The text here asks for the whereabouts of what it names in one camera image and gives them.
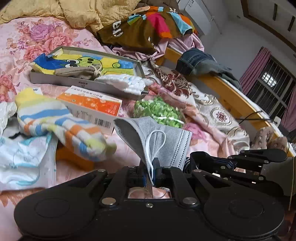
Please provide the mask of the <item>grey face mask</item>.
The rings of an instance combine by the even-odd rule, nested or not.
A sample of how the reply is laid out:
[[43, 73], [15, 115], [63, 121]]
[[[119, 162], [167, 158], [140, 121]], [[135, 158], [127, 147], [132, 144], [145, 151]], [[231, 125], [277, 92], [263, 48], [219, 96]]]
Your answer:
[[116, 118], [114, 128], [144, 162], [152, 185], [156, 178], [155, 158], [161, 167], [176, 167], [181, 170], [184, 168], [192, 132], [159, 124], [149, 116]]

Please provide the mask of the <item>white quilted baby cloth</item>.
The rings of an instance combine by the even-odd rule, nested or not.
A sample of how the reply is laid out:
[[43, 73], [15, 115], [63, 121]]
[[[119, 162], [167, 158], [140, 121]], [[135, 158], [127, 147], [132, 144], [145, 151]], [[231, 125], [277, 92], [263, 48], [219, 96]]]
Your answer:
[[154, 81], [150, 79], [128, 74], [103, 75], [95, 78], [94, 81], [112, 85], [116, 89], [134, 95], [141, 95], [146, 87], [154, 83]]

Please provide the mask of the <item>yellow striped fuzzy sock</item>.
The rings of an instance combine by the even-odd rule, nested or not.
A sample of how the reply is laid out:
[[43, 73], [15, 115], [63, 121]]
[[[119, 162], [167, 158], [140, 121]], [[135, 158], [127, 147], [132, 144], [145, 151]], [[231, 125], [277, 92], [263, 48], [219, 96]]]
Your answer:
[[85, 160], [100, 162], [116, 151], [98, 126], [74, 117], [61, 101], [26, 88], [15, 97], [17, 119], [22, 132], [28, 136], [54, 133], [71, 152]]

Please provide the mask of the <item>beige brown felt cloth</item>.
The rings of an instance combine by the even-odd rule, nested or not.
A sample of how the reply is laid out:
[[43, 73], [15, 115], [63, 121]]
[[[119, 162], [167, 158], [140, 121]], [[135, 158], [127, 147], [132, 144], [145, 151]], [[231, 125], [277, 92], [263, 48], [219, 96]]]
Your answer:
[[60, 68], [56, 69], [54, 74], [62, 77], [73, 77], [85, 80], [95, 80], [95, 78], [102, 75], [101, 70], [97, 69], [95, 66]]

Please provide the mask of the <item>cream maroon brocade cloth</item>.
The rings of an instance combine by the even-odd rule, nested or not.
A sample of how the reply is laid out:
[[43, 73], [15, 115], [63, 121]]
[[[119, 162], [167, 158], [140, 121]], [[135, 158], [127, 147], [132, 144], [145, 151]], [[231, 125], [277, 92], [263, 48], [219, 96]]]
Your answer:
[[190, 145], [194, 150], [205, 144], [209, 154], [227, 157], [250, 148], [248, 133], [215, 96], [201, 92], [182, 74], [152, 60], [144, 61], [142, 68], [146, 78], [154, 81], [149, 89], [181, 109], [186, 119], [184, 128], [192, 132]]

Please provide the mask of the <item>glass jar of green stars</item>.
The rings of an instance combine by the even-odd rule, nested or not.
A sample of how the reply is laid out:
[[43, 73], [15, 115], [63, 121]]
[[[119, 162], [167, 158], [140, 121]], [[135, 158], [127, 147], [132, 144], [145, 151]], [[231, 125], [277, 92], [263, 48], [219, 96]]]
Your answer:
[[137, 100], [134, 104], [133, 117], [151, 117], [157, 123], [175, 128], [185, 125], [185, 118], [181, 110], [167, 104], [161, 97]]

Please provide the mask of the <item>orange white medicine box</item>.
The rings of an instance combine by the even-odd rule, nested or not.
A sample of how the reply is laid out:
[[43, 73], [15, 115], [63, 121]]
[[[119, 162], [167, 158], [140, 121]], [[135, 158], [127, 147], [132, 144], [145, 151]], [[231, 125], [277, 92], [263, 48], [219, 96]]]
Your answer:
[[99, 126], [106, 135], [112, 134], [113, 121], [122, 104], [121, 99], [77, 86], [71, 86], [56, 99], [63, 102], [73, 116]]

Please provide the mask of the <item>pink window curtain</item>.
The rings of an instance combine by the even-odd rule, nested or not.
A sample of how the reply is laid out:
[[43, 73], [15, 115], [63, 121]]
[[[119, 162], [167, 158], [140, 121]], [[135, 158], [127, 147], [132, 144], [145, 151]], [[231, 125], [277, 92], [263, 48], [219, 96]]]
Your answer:
[[260, 73], [264, 69], [267, 61], [269, 60], [271, 52], [266, 47], [262, 47], [254, 60], [251, 62], [247, 70], [240, 78], [240, 84], [242, 92], [247, 94], [254, 82], [260, 76]]

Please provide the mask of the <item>white blue patterned cloth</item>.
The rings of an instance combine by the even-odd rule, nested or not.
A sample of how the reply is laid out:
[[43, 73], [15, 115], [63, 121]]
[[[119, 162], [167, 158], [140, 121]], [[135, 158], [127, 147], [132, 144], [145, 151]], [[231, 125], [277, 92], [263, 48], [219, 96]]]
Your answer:
[[16, 104], [1, 102], [1, 192], [54, 186], [57, 144], [52, 133], [24, 135], [16, 117]]

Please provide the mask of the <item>yellow green cartoon towel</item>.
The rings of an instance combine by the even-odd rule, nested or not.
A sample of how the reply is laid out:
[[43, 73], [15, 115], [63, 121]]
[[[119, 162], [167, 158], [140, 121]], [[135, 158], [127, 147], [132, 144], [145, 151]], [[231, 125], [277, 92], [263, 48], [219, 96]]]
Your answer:
[[134, 66], [131, 61], [119, 60], [104, 56], [87, 56], [80, 54], [58, 54], [38, 56], [30, 66], [36, 71], [53, 75], [55, 70], [71, 67], [95, 66], [102, 75], [128, 74], [134, 75]]

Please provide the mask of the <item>blue denim jeans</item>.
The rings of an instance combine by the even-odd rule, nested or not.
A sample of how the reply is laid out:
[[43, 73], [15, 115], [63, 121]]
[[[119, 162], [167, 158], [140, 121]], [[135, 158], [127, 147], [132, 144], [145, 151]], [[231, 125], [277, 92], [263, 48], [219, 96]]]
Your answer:
[[182, 75], [204, 75], [215, 73], [242, 91], [239, 80], [232, 74], [232, 69], [218, 63], [214, 57], [203, 51], [192, 48], [185, 51], [177, 61], [176, 70]]

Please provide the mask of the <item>pink floral bedsheet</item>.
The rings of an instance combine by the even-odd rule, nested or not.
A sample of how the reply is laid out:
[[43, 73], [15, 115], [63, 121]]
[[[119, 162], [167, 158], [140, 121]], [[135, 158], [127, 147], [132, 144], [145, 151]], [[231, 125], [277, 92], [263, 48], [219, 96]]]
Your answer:
[[[19, 18], [8, 23], [1, 24], [1, 82], [13, 83], [16, 92], [20, 92], [27, 87], [40, 87], [43, 95], [57, 97], [63, 93], [67, 87], [54, 85], [36, 85], [33, 87], [30, 82], [31, 67], [29, 63], [40, 54], [49, 54], [56, 47], [79, 47], [99, 52], [114, 54], [107, 46], [102, 46], [88, 29], [73, 29], [67, 22], [53, 17], [46, 18]], [[209, 128], [202, 129], [199, 125], [201, 121], [195, 122], [193, 110], [189, 110], [189, 117], [193, 117], [196, 127], [201, 128], [206, 141], [197, 140], [193, 146], [189, 147], [188, 154], [193, 151], [205, 151], [211, 156], [228, 157], [236, 154], [233, 144], [227, 137], [216, 128], [208, 132]], [[90, 162], [81, 159], [68, 149], [62, 150], [64, 155], [56, 161], [57, 184], [84, 175], [95, 168], [104, 168], [109, 173], [114, 173], [121, 167], [128, 165], [138, 165], [140, 158], [126, 143], [117, 135], [115, 131], [111, 136], [105, 137], [107, 141], [114, 142], [117, 150], [109, 160], [104, 162]], [[18, 240], [21, 237], [14, 221], [13, 212], [15, 205], [24, 197], [39, 191], [4, 191], [1, 193], [1, 240]]]

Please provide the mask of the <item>grey shallow cardboard box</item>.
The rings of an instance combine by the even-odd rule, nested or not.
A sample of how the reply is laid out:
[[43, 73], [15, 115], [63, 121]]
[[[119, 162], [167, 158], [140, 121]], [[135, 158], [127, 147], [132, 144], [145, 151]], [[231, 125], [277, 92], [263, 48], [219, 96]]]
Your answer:
[[149, 81], [140, 61], [75, 47], [58, 47], [30, 63], [31, 82], [77, 86], [112, 96], [139, 100]]

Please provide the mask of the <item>pale pink garment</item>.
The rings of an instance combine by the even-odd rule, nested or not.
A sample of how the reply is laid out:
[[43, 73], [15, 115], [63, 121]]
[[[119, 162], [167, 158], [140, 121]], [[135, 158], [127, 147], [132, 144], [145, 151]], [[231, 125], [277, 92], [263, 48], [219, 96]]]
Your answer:
[[183, 54], [185, 51], [188, 51], [192, 48], [197, 48], [200, 51], [204, 52], [204, 46], [201, 40], [195, 33], [184, 35], [184, 37], [173, 38], [173, 39], [164, 39], [159, 42], [158, 45], [154, 47], [155, 52], [152, 55], [148, 55], [142, 52], [129, 51], [123, 47], [107, 47], [102, 46], [104, 51], [109, 54], [115, 54], [118, 56], [128, 57], [130, 59], [146, 61], [149, 59], [156, 60], [165, 55], [167, 48], [173, 49], [180, 54]]

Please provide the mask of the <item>brown multicolour striped garment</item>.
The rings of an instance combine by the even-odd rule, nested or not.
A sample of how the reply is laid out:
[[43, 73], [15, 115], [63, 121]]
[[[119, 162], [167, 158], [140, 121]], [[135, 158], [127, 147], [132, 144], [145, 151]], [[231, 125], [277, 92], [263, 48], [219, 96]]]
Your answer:
[[100, 43], [127, 50], [153, 54], [161, 40], [180, 38], [197, 33], [192, 21], [176, 9], [149, 6], [97, 31]]

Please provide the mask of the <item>tan yellow quilt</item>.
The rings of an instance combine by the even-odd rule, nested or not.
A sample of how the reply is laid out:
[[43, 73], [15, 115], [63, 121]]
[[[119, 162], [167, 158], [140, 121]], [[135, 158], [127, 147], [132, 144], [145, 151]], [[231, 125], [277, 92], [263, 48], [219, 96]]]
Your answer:
[[1, 10], [1, 23], [17, 18], [52, 16], [67, 21], [73, 28], [91, 29], [93, 33], [124, 19], [137, 6], [137, 0], [41, 0], [10, 1]]

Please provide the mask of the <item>wooden bed frame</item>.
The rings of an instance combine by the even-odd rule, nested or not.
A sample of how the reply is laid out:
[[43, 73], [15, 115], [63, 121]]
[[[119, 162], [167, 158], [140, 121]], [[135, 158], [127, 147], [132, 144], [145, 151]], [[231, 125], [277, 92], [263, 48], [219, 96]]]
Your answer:
[[[154, 63], [161, 66], [162, 60], [154, 61]], [[237, 120], [241, 128], [249, 135], [249, 150], [281, 149], [287, 152], [288, 156], [295, 156], [295, 151], [288, 143], [287, 137], [280, 132], [267, 114], [231, 83], [221, 79], [215, 73], [183, 76], [201, 92], [215, 96]]]

